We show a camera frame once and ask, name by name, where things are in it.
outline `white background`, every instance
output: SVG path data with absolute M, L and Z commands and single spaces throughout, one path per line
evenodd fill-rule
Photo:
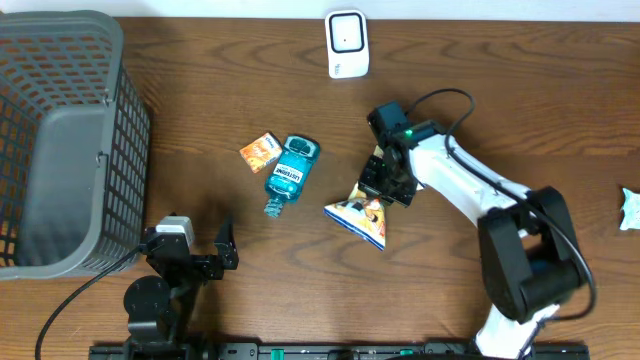
M 358 9 L 369 19 L 640 22 L 640 0 L 0 0 L 0 11 L 92 9 L 111 16 L 319 19 Z

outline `laundry basket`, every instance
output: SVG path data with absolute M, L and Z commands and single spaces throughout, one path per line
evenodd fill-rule
M 122 45 L 94 11 L 0 15 L 0 279 L 91 275 L 138 245 L 150 124 Z

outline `wood grain surface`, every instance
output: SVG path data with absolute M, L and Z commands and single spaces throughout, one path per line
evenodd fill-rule
M 240 266 L 203 289 L 194 331 L 263 342 L 421 342 L 469 338 L 485 295 L 473 225 L 435 191 L 388 209 L 387 249 L 322 214 L 345 199 L 375 140 L 365 117 L 428 91 L 460 87 L 478 108 L 457 134 L 514 181 L 565 196 L 600 291 L 588 319 L 540 340 L 584 341 L 593 359 L 640 357 L 640 238 L 621 232 L 621 187 L 640 190 L 640 25 L 370 21 L 369 74 L 332 80 L 324 24 L 306 20 L 121 19 L 125 62 L 153 107 L 146 224 L 176 211 L 211 250 L 235 217 Z M 415 121 L 450 124 L 467 104 L 442 95 Z M 263 184 L 238 150 L 272 131 L 304 134 L 322 153 L 296 205 L 263 214 Z M 86 359 L 126 339 L 125 289 L 142 262 L 76 299 L 44 343 L 44 359 Z M 0 283 L 0 358 L 28 359 L 51 312 L 86 279 Z M 586 302 L 581 290 L 563 313 Z

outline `orange packet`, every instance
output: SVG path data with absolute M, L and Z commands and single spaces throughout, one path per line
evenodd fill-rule
M 251 144 L 240 149 L 240 155 L 242 155 L 242 158 L 247 162 L 254 174 L 278 159 L 280 154 L 282 154 L 282 147 L 271 133 L 262 135 Z

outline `black cable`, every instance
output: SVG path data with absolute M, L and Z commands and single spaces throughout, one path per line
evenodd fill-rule
M 113 265 L 109 266 L 103 272 L 96 275 L 96 277 L 87 281 L 84 285 L 80 286 L 78 290 L 74 291 L 73 294 L 69 295 L 69 297 L 65 301 L 63 301 L 62 304 L 60 304 L 60 306 L 58 306 L 56 311 L 54 311 L 53 314 L 49 316 L 49 319 L 42 327 L 42 330 L 40 330 L 40 335 L 38 335 L 38 341 L 36 341 L 36 353 L 35 353 L 36 360 L 41 360 L 40 353 L 42 352 L 42 342 L 44 341 L 44 336 L 47 334 L 49 327 L 51 327 L 51 324 L 53 324 L 53 321 L 58 317 L 58 315 L 60 315 L 62 310 L 64 310 L 64 308 L 67 307 L 67 305 L 69 305 L 69 303 L 71 303 L 73 299 L 75 299 L 78 295 L 80 295 L 80 293 L 87 290 L 91 285 L 95 284 L 103 277 L 109 275 L 109 273 L 116 270 L 118 267 L 122 266 L 122 264 L 124 264 L 127 260 L 134 257 L 141 250 L 142 250 L 141 246 L 137 246 L 135 249 L 131 250 L 127 255 L 123 256 L 120 260 L 116 261 Z
M 573 242 L 569 239 L 569 237 L 564 232 L 564 230 L 562 230 L 560 228 L 560 226 L 558 226 L 558 224 L 555 222 L 555 220 L 549 218 L 547 215 L 542 213 L 540 210 L 536 209 L 533 205 L 529 204 L 527 201 L 525 201 L 524 199 L 522 199 L 518 195 L 516 195 L 516 194 L 512 193 L 511 191 L 505 189 L 500 183 L 492 181 L 491 179 L 489 179 L 488 177 L 486 177 L 485 175 L 480 173 L 478 170 L 474 169 L 471 165 L 467 164 L 463 159 L 461 159 L 455 153 L 455 149 L 452 148 L 451 144 L 450 144 L 451 135 L 460 127 L 460 125 L 462 125 L 462 123 L 475 110 L 476 101 L 475 101 L 475 99 L 473 98 L 473 96 L 471 94 L 469 94 L 468 92 L 466 92 L 464 90 L 460 90 L 460 89 L 456 89 L 456 88 L 445 88 L 445 89 L 432 91 L 432 92 L 420 97 L 418 100 L 416 100 L 409 107 L 409 109 L 405 112 L 405 115 L 409 115 L 413 110 L 415 110 L 415 108 L 418 106 L 418 104 L 420 104 L 422 101 L 432 97 L 433 95 L 437 95 L 437 94 L 441 94 L 441 93 L 445 93 L 445 92 L 454 92 L 454 93 L 462 94 L 462 95 L 466 96 L 469 99 L 469 102 L 470 102 L 469 110 L 464 115 L 462 115 L 458 120 L 456 120 L 456 122 L 454 122 L 453 125 L 451 125 L 451 127 L 449 127 L 449 129 L 447 130 L 447 133 L 445 134 L 444 146 L 445 146 L 445 149 L 447 150 L 447 154 L 451 158 L 453 158 L 465 170 L 467 170 L 468 172 L 470 172 L 471 174 L 473 174 L 474 176 L 476 176 L 480 180 L 482 180 L 485 183 L 487 183 L 489 186 L 494 188 L 496 191 L 501 192 L 502 194 L 504 194 L 507 197 L 511 198 L 518 205 L 525 207 L 529 212 L 531 212 L 533 215 L 535 215 L 538 220 L 542 221 L 551 230 L 553 230 L 556 233 L 558 233 L 560 235 L 560 238 L 562 239 L 562 241 L 569 248 L 569 251 L 571 252 L 571 255 L 572 255 L 573 259 L 578 263 L 578 266 L 580 266 L 582 268 L 586 283 L 589 285 L 590 296 L 589 296 L 589 304 L 587 305 L 587 307 L 584 310 L 582 310 L 581 312 L 579 312 L 579 313 L 575 313 L 575 314 L 571 314 L 571 315 L 565 315 L 565 316 L 552 316 L 552 317 L 549 317 L 549 318 L 546 318 L 546 319 L 542 319 L 541 321 L 539 321 L 534 333 L 531 336 L 531 338 L 529 339 L 529 341 L 527 342 L 525 347 L 523 347 L 520 350 L 520 354 L 521 354 L 521 357 L 522 357 L 522 356 L 524 356 L 524 354 L 523 354 L 524 351 L 526 351 L 526 349 L 529 346 L 531 346 L 531 344 L 533 344 L 533 340 L 534 340 L 533 338 L 535 337 L 535 335 L 537 335 L 537 333 L 540 331 L 540 329 L 542 329 L 544 327 L 546 322 L 548 322 L 548 321 L 577 320 L 577 319 L 584 318 L 585 316 L 589 315 L 589 313 L 591 313 L 593 311 L 593 309 L 595 308 L 595 305 L 596 305 L 596 300 L 597 300 L 597 289 L 596 289 L 596 285 L 595 285 L 595 280 L 593 279 L 593 274 L 591 273 L 591 269 L 589 268 L 589 265 L 587 265 L 587 262 L 585 261 L 584 257 L 582 256 L 582 254 L 580 254 L 580 251 L 578 251 L 578 249 L 573 245 Z

